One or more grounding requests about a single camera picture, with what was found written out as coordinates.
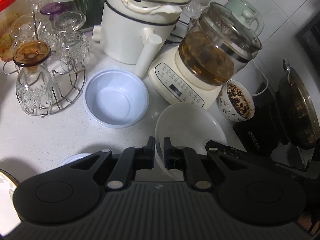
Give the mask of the small white ceramic bowl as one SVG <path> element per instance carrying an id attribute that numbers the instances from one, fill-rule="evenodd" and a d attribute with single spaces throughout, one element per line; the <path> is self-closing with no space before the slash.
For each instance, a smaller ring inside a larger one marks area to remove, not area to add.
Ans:
<path id="1" fill-rule="evenodd" d="M 182 181 L 183 173 L 177 169 L 165 168 L 165 137 L 170 138 L 172 146 L 193 148 L 199 155 L 207 154 L 205 146 L 210 140 L 227 145 L 221 126 L 208 111 L 191 103 L 176 103 L 167 107 L 160 114 L 155 128 L 155 158 L 161 170 L 175 181 Z"/>

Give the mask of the blue plastic bowl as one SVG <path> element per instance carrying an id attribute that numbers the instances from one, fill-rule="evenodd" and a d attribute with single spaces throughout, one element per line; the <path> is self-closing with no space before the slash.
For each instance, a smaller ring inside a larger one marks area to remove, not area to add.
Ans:
<path id="1" fill-rule="evenodd" d="M 98 123 L 108 128 L 127 128 L 146 114 L 149 93 L 136 75 L 109 69 L 87 81 L 83 102 L 86 112 Z"/>
<path id="2" fill-rule="evenodd" d="M 70 164 L 70 163 L 72 163 L 74 161 L 80 160 L 80 159 L 85 158 L 85 157 L 90 156 L 90 155 L 91 155 L 90 153 L 79 153 L 79 154 L 72 155 L 72 156 L 68 157 L 67 159 L 65 159 L 59 165 L 59 167 L 67 165 L 67 164 Z"/>

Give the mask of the white leaf plate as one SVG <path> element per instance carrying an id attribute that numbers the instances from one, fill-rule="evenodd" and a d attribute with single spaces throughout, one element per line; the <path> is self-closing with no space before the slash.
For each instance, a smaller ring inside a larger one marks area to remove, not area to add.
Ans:
<path id="1" fill-rule="evenodd" d="M 1 236 L 6 236 L 14 230 L 21 220 L 13 204 L 13 194 L 19 182 L 8 172 L 1 170 L 0 173 L 0 231 Z"/>

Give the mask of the patterned bowl with grains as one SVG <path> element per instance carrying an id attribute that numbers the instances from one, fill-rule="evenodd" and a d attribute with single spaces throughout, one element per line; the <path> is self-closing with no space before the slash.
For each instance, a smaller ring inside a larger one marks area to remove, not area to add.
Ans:
<path id="1" fill-rule="evenodd" d="M 217 97 L 221 114 L 232 122 L 248 121 L 253 118 L 255 105 L 245 86 L 236 80 L 229 80 Z"/>

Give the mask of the glass health kettle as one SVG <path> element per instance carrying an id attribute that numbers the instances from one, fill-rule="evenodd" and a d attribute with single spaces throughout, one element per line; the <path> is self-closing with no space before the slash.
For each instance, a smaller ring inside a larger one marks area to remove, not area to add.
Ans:
<path id="1" fill-rule="evenodd" d="M 153 87 L 172 104 L 185 102 L 209 109 L 222 86 L 261 50 L 261 42 L 232 11 L 212 2 L 178 46 L 154 59 Z"/>

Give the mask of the amber base glass cup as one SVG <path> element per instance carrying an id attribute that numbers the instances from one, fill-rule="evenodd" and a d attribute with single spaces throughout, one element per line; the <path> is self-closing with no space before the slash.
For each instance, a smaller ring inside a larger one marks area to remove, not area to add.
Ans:
<path id="1" fill-rule="evenodd" d="M 42 116 L 53 104 L 53 81 L 46 68 L 51 55 L 49 44 L 29 41 L 14 52 L 14 64 L 20 67 L 16 96 L 24 113 Z"/>

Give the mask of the white electric cooking pot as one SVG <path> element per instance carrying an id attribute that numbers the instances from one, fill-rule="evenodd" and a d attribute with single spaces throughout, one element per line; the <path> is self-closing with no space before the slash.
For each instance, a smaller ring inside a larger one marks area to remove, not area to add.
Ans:
<path id="1" fill-rule="evenodd" d="M 191 0 L 105 0 L 92 39 L 111 58 L 134 66 L 144 78 L 154 57 Z"/>

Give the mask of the green electric kettle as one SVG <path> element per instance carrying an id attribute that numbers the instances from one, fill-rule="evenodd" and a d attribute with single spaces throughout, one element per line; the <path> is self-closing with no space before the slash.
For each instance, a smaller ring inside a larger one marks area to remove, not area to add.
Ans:
<path id="1" fill-rule="evenodd" d="M 251 24 L 255 21 L 257 24 L 254 30 L 255 34 L 259 36 L 262 33 L 264 29 L 263 17 L 251 3 L 246 0 L 228 0 L 225 7 L 247 29 L 251 29 Z"/>

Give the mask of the purple base glass cup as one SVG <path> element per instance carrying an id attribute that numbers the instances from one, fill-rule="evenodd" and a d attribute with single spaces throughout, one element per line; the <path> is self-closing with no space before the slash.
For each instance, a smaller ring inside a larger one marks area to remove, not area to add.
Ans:
<path id="1" fill-rule="evenodd" d="M 68 4 L 66 2 L 52 2 L 43 6 L 40 10 L 42 15 L 49 16 L 50 22 L 53 22 L 60 14 L 66 12 Z"/>

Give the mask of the red lid plastic jar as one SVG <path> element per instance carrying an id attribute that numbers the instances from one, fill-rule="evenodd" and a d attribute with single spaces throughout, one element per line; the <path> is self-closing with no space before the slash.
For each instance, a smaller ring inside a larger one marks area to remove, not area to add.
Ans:
<path id="1" fill-rule="evenodd" d="M 12 60 L 12 45 L 14 38 L 11 36 L 12 24 L 23 15 L 21 0 L 1 0 L 0 37 L 1 37 L 1 60 Z"/>

